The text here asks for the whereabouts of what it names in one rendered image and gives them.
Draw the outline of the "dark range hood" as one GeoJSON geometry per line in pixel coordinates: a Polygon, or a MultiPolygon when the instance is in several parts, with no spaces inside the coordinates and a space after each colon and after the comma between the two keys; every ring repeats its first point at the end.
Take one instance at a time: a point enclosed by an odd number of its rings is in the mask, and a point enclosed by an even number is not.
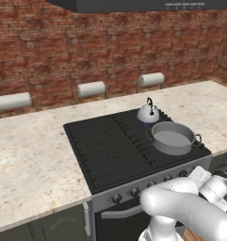
{"type": "Polygon", "coordinates": [[[76,13],[227,9],[227,0],[45,0],[76,13]]]}

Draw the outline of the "dark green cabinet front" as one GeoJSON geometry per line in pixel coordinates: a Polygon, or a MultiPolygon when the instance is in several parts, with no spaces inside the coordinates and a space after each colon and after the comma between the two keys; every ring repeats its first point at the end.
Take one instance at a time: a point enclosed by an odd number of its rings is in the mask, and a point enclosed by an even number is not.
{"type": "Polygon", "coordinates": [[[214,156],[211,162],[210,170],[227,169],[227,153],[214,156]]]}

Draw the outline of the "dark green cabinet door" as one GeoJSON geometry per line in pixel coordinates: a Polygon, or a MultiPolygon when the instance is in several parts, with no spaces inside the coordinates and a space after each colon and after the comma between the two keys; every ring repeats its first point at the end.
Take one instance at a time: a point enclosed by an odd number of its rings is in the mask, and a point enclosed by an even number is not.
{"type": "Polygon", "coordinates": [[[82,204],[30,224],[36,241],[85,241],[84,226],[82,204]]]}
{"type": "Polygon", "coordinates": [[[33,241],[27,224],[0,233],[0,241],[33,241]]]}

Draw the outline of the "black and steel stove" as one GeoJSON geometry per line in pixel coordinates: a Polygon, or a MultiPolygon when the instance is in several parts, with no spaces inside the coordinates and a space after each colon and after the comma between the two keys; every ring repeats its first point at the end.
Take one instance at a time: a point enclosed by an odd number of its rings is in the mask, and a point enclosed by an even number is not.
{"type": "Polygon", "coordinates": [[[180,156],[158,151],[146,137],[152,126],[140,122],[137,113],[133,109],[64,125],[92,195],[84,205],[90,241],[96,241],[95,214],[136,199],[131,188],[141,192],[150,181],[159,184],[182,170],[189,175],[197,166],[210,167],[212,154],[203,144],[180,156]],[[122,195],[119,204],[112,202],[114,194],[122,195]]]}

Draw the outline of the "grey two-handled pot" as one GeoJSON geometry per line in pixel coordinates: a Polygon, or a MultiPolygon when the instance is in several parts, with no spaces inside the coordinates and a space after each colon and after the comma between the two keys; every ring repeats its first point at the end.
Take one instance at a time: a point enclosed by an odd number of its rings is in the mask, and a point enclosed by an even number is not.
{"type": "Polygon", "coordinates": [[[193,146],[198,147],[202,144],[199,134],[173,121],[159,122],[152,129],[147,128],[146,137],[160,152],[175,156],[187,154],[193,146]]]}

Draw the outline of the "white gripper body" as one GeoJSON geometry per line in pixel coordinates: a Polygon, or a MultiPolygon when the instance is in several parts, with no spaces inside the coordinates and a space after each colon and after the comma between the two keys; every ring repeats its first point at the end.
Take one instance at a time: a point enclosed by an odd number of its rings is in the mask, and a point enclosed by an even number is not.
{"type": "Polygon", "coordinates": [[[212,174],[201,166],[197,166],[189,174],[189,178],[191,178],[197,186],[202,186],[206,181],[210,179],[211,176],[212,174]]]}

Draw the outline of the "black oven door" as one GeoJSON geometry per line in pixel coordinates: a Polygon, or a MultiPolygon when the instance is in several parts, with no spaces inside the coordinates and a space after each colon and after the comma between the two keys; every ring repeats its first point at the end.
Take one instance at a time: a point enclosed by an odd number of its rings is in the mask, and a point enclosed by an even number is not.
{"type": "MultiPolygon", "coordinates": [[[[120,212],[139,206],[139,198],[113,205],[106,212],[120,212]]],[[[102,218],[104,211],[95,214],[96,241],[138,241],[148,227],[151,217],[142,210],[128,217],[102,218]]]]}

